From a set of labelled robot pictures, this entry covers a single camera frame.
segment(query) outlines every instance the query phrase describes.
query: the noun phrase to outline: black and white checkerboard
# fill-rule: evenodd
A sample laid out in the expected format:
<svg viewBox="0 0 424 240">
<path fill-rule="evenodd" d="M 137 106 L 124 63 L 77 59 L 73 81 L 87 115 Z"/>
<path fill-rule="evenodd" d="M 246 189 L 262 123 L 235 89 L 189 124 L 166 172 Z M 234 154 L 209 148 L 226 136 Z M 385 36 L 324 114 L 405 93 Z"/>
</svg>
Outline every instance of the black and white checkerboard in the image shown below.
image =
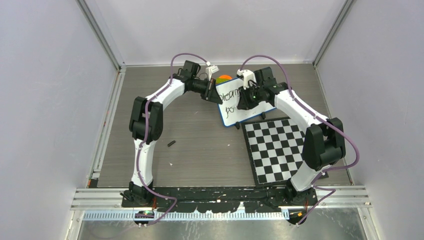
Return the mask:
<svg viewBox="0 0 424 240">
<path fill-rule="evenodd" d="M 301 166 L 305 135 L 288 117 L 241 124 L 257 186 L 284 184 Z"/>
</svg>

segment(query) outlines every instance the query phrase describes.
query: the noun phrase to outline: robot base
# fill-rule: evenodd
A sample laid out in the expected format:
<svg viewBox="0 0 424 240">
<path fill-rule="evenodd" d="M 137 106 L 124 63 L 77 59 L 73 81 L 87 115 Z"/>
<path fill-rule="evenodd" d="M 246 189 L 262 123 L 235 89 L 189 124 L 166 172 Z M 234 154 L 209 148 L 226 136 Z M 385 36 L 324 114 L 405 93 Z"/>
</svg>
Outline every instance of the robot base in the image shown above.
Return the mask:
<svg viewBox="0 0 424 240">
<path fill-rule="evenodd" d="M 155 212 L 151 210 L 139 211 L 134 215 L 134 223 L 138 226 L 148 224 L 155 217 Z"/>
<path fill-rule="evenodd" d="M 315 189 L 312 187 L 303 190 L 296 191 L 296 189 L 292 185 L 291 179 L 289 179 L 286 183 L 283 196 L 285 201 L 292 206 L 305 206 L 305 208 L 301 209 L 292 209 L 290 210 L 290 219 L 287 220 L 291 224 L 297 224 L 307 213 L 308 206 L 313 206 L 318 202 L 317 194 Z"/>
<path fill-rule="evenodd" d="M 148 186 L 150 189 L 153 188 L 153 181 Z M 154 198 L 153 194 L 146 190 L 144 186 L 137 186 L 134 182 L 129 182 L 128 190 L 121 193 L 122 204 L 124 208 L 139 208 L 145 207 L 152 203 Z"/>
</svg>

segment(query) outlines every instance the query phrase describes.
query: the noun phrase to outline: white wall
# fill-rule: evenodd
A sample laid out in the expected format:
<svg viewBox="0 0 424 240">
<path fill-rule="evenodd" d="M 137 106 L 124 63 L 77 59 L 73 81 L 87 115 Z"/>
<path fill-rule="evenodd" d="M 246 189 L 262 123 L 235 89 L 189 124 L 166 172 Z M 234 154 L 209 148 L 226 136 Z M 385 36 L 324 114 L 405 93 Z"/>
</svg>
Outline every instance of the white wall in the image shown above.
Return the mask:
<svg viewBox="0 0 424 240">
<path fill-rule="evenodd" d="M 216 63 L 243 62 L 254 54 L 312 62 L 344 0 L 89 2 L 97 3 L 125 63 L 151 65 L 169 64 L 182 52 Z"/>
<path fill-rule="evenodd" d="M 7 0 L 0 73 L 0 238 L 62 239 L 116 70 L 75 0 Z"/>
<path fill-rule="evenodd" d="M 331 115 L 358 144 L 351 173 L 382 239 L 424 234 L 423 23 L 422 0 L 357 1 L 318 67 Z"/>
</svg>

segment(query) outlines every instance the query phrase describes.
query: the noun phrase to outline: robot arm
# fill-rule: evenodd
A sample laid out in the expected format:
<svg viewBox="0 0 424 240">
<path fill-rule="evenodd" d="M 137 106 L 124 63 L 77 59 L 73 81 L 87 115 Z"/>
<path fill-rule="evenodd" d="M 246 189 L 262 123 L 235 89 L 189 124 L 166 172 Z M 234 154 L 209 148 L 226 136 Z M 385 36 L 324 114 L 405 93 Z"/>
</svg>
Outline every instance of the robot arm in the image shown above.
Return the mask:
<svg viewBox="0 0 424 240">
<path fill-rule="evenodd" d="M 256 83 L 255 74 L 251 70 L 237 70 L 237 77 L 243 77 L 243 89 L 249 88 L 249 82 Z"/>
<path fill-rule="evenodd" d="M 245 80 L 244 71 L 238 71 L 239 78 Z M 321 119 L 327 120 L 336 128 L 343 131 L 343 124 L 338 118 L 329 119 L 301 100 L 294 90 L 291 95 L 287 84 L 277 83 L 270 67 L 266 67 L 254 72 L 256 84 L 247 87 L 244 85 L 238 90 L 240 101 L 237 108 L 249 110 L 256 107 L 260 102 L 265 101 L 272 106 L 286 113 L 305 133 L 302 158 L 303 163 L 296 174 L 287 181 L 286 199 L 289 203 L 302 202 L 302 198 L 311 189 L 314 178 L 324 169 L 330 168 L 338 160 L 346 155 L 345 139 L 328 128 L 325 124 L 312 116 L 314 113 Z M 302 108 L 296 101 L 302 103 L 307 110 Z"/>
<path fill-rule="evenodd" d="M 153 186 L 153 152 L 163 131 L 166 107 L 187 91 L 200 93 L 201 98 L 206 101 L 223 103 L 217 92 L 215 80 L 211 78 L 212 73 L 218 71 L 218 67 L 212 65 L 206 68 L 207 79 L 197 77 L 200 68 L 197 63 L 185 61 L 181 71 L 174 74 L 172 80 L 169 79 L 159 90 L 147 97 L 139 96 L 134 100 L 129 122 L 129 130 L 132 132 L 135 146 L 134 172 L 129 183 L 129 190 L 123 193 L 123 196 L 129 201 L 138 205 L 146 205 L 152 200 L 153 196 L 143 187 L 138 172 L 140 172 L 143 182 L 151 188 Z M 150 99 L 148 116 L 146 116 L 145 107 Z M 148 128 L 146 141 L 140 145 L 145 139 L 146 128 Z"/>
</svg>

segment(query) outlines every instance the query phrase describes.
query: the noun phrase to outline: gray table surface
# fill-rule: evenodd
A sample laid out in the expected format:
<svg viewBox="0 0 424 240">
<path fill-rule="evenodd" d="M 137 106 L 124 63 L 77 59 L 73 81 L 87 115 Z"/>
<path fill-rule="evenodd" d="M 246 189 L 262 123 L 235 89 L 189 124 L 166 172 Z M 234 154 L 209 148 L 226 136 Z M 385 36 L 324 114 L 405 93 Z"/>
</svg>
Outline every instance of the gray table surface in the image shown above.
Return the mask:
<svg viewBox="0 0 424 240">
<path fill-rule="evenodd" d="M 248 65 L 252 71 L 267 65 Z M 284 65 L 292 87 L 299 97 L 318 112 L 327 115 L 326 103 L 316 72 L 311 64 Z M 239 65 L 222 65 L 215 76 L 235 77 Z M 278 82 L 285 81 L 276 65 L 271 65 Z M 134 170 L 134 142 L 129 121 L 134 99 L 145 97 L 165 84 L 169 67 L 129 67 L 110 132 L 98 187 L 127 187 Z M 286 117 L 279 110 L 266 114 L 268 119 Z M 157 187 L 254 186 L 243 131 L 225 127 L 218 106 L 187 92 L 173 101 L 163 113 L 163 133 L 153 157 L 153 184 Z M 167 144 L 175 140 L 171 147 Z M 319 185 L 349 185 L 345 170 L 329 173 Z"/>
</svg>

